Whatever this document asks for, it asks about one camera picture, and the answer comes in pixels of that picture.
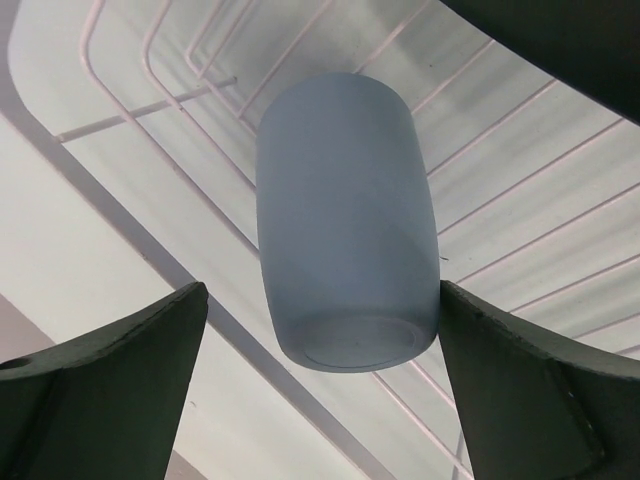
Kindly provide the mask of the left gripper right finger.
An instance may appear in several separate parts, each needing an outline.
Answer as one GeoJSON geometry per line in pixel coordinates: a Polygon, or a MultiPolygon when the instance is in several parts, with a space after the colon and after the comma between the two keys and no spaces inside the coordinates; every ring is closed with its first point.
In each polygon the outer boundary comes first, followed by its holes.
{"type": "Polygon", "coordinates": [[[639,363],[450,281],[439,340],[477,479],[636,479],[639,363]]]}

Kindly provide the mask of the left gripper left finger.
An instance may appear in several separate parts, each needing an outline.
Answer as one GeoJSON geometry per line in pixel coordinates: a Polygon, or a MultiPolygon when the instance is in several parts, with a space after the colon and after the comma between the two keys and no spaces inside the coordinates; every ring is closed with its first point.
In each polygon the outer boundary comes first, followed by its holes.
{"type": "Polygon", "coordinates": [[[2,478],[164,478],[207,313],[194,282],[2,363],[2,478]]]}

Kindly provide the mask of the light blue cup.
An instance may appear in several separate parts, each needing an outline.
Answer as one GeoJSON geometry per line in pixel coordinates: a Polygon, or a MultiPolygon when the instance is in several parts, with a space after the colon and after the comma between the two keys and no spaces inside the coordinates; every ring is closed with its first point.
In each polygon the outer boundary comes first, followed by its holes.
{"type": "Polygon", "coordinates": [[[433,343],[440,257],[414,120],[354,73],[280,94],[257,134],[261,272],[275,336],[296,364],[360,373],[433,343]]]}

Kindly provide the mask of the white wire dish rack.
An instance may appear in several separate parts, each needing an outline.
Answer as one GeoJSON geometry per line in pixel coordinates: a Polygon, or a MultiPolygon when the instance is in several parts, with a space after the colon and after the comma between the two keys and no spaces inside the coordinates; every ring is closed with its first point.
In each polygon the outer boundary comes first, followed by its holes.
{"type": "Polygon", "coordinates": [[[270,353],[253,130],[330,70],[408,103],[443,276],[639,354],[639,130],[438,1],[41,1],[54,133],[270,353]]]}

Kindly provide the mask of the black square floral plate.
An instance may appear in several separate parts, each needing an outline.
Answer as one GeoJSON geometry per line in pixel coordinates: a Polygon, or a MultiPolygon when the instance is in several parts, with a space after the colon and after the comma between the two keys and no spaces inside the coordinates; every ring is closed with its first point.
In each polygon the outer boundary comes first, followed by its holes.
{"type": "Polygon", "coordinates": [[[445,5],[554,78],[639,122],[637,1],[459,0],[445,5]]]}

